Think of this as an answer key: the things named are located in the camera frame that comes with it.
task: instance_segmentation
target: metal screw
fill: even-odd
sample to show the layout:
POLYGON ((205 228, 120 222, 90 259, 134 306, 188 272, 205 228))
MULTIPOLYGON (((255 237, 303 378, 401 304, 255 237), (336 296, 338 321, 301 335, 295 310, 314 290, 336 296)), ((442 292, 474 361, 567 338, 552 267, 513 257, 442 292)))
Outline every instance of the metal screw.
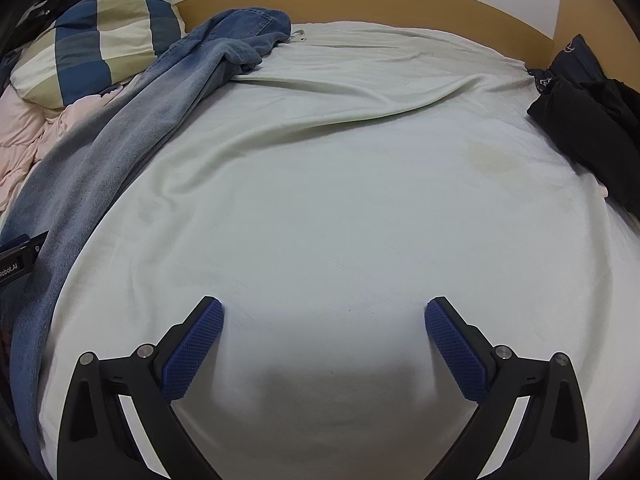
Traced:
POLYGON ((556 363, 560 366, 567 366, 569 364, 569 356, 567 354, 563 354, 562 352, 558 352, 556 354, 556 363))
POLYGON ((80 364, 87 365, 94 360, 94 355, 91 352, 86 352, 80 356, 80 364))
POLYGON ((513 351, 511 351, 511 348, 509 348, 508 346, 499 345, 495 347, 495 354, 500 359, 510 359, 511 356, 513 355, 513 351))
POLYGON ((138 357, 149 357, 153 352, 154 352, 154 346, 146 344, 146 345, 140 346, 136 351, 136 354, 138 354, 138 357))

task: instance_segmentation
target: denim jeans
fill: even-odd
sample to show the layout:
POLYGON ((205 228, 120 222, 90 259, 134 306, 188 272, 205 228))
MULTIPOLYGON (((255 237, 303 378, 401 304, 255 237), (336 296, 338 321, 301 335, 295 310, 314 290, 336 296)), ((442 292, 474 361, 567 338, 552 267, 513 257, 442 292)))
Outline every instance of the denim jeans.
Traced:
POLYGON ((37 391, 42 351, 66 276, 102 216, 196 104, 290 35, 278 10, 221 12, 172 44, 135 87, 74 128, 44 158, 9 211, 0 244, 48 230, 32 272, 0 296, 12 330, 10 384, 22 437, 43 471, 37 391))

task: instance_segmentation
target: pink fabric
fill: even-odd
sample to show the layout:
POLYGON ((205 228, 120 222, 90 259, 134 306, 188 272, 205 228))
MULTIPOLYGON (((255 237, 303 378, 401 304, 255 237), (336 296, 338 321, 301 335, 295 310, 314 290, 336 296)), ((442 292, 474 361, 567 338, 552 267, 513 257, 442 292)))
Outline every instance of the pink fabric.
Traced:
POLYGON ((0 212, 14 190, 74 124, 95 113, 120 93, 78 99, 62 112, 24 101, 9 85, 0 96, 0 212))

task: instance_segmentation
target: blue gripper pad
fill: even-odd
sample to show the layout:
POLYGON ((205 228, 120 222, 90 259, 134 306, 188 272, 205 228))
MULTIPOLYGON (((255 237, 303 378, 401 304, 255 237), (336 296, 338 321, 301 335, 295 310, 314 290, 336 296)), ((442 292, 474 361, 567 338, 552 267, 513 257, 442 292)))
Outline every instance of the blue gripper pad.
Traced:
POLYGON ((208 306, 193 321, 162 368, 160 393, 167 402, 184 396, 211 346, 222 332, 225 311, 218 300, 207 299, 210 300, 208 306))
POLYGON ((489 381, 482 359, 462 333, 471 327, 446 298, 435 298, 427 304, 424 323, 465 399, 482 403, 489 381))

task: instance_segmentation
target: white bed sheet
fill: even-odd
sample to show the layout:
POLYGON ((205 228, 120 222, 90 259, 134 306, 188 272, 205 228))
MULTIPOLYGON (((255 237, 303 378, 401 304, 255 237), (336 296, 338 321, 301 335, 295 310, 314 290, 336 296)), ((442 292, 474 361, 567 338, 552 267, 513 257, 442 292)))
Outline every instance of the white bed sheet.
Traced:
POLYGON ((302 28, 196 108, 74 264, 40 381, 50 471, 78 356, 157 342, 208 295, 223 335, 173 407, 225 480, 421 480, 475 407, 424 329, 444 295, 492 344, 571 356, 596 478, 640 415, 636 232, 527 119, 521 62, 302 28))

